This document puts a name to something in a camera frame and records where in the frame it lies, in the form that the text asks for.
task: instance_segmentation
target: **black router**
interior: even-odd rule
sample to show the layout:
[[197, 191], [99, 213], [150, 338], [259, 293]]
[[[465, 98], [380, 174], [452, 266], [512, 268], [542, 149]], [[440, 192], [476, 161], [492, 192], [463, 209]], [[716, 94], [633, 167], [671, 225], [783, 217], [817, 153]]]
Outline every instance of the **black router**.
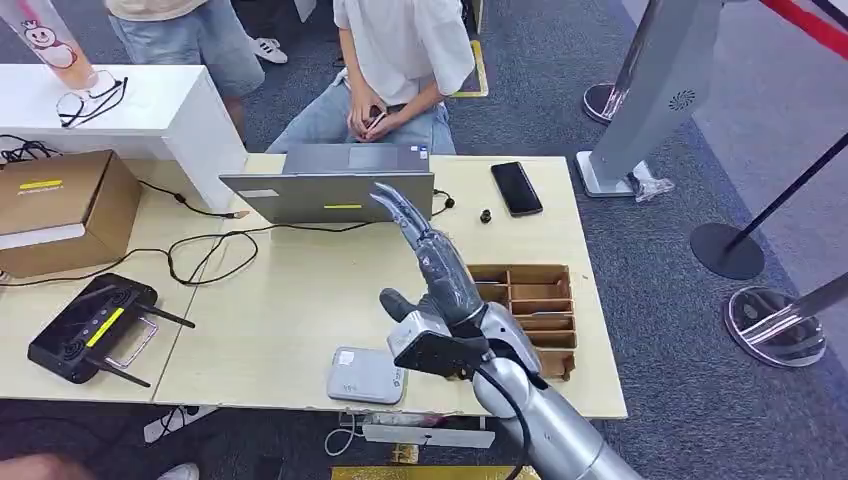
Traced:
[[150, 387], [106, 358], [144, 314], [194, 328], [194, 323], [156, 308], [158, 298], [150, 286], [113, 273], [99, 275], [35, 337], [27, 358], [76, 384], [91, 380], [103, 370]]

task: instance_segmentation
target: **brown box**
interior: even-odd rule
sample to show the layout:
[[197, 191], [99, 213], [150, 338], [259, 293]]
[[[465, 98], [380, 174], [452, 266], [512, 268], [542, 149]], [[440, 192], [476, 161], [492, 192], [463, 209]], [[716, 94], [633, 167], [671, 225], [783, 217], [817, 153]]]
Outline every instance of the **brown box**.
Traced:
[[565, 265], [468, 265], [480, 297], [515, 316], [536, 347], [542, 376], [568, 380], [577, 331], [571, 279]]
[[0, 171], [0, 270], [30, 277], [127, 251], [141, 185], [115, 152], [11, 163]]

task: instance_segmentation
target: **person's hand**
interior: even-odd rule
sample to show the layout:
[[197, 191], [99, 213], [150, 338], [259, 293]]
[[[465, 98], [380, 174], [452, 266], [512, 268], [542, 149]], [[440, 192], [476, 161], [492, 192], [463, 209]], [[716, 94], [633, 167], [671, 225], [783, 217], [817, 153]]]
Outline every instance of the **person's hand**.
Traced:
[[365, 140], [368, 125], [373, 120], [371, 107], [376, 106], [385, 112], [386, 104], [367, 83], [360, 86], [351, 83], [350, 88], [351, 106], [347, 115], [347, 126], [359, 140]]
[[401, 118], [399, 113], [390, 113], [383, 118], [380, 123], [374, 125], [373, 128], [369, 128], [365, 132], [365, 141], [366, 142], [376, 142], [377, 140], [385, 137], [392, 130], [403, 125], [405, 122]]

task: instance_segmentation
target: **jeans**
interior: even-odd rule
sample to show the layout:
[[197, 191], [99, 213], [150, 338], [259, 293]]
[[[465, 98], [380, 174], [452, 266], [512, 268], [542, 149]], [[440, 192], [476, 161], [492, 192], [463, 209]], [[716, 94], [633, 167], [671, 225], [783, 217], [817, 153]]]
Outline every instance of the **jeans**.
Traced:
[[182, 17], [131, 22], [109, 16], [135, 64], [206, 65], [223, 97], [243, 97], [265, 72], [229, 0], [209, 0]]
[[[354, 143], [347, 126], [350, 89], [341, 78], [292, 120], [266, 153], [286, 153], [290, 145]], [[443, 104], [427, 110], [379, 140], [381, 143], [428, 145], [434, 155], [454, 155], [448, 109]]]

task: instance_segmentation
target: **white sneaker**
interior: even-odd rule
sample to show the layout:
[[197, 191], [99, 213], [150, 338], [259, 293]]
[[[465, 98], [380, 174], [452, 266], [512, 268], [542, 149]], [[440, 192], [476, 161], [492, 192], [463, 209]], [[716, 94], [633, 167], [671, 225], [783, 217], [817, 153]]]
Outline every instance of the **white sneaker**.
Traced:
[[251, 38], [250, 46], [257, 57], [271, 63], [286, 63], [289, 57], [280, 50], [280, 42], [273, 38]]
[[200, 480], [200, 469], [193, 463], [184, 463], [162, 474], [159, 480]]

